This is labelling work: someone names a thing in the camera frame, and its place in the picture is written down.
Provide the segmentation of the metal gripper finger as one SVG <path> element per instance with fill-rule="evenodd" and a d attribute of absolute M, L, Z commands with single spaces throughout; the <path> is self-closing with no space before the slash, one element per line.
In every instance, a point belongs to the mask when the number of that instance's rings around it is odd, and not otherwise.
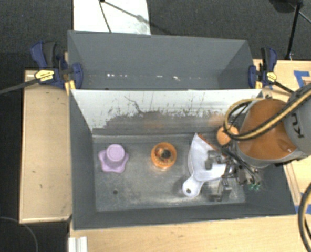
<path fill-rule="evenodd" d="M 210 200 L 212 202 L 228 202 L 231 192 L 232 188 L 229 184 L 229 181 L 226 179 L 221 180 L 217 190 L 210 195 Z"/>
<path fill-rule="evenodd" d="M 216 150 L 208 150 L 207 157 L 204 162 L 204 167 L 206 170 L 212 170 L 215 165 L 221 166 L 225 165 L 224 157 L 222 153 Z"/>

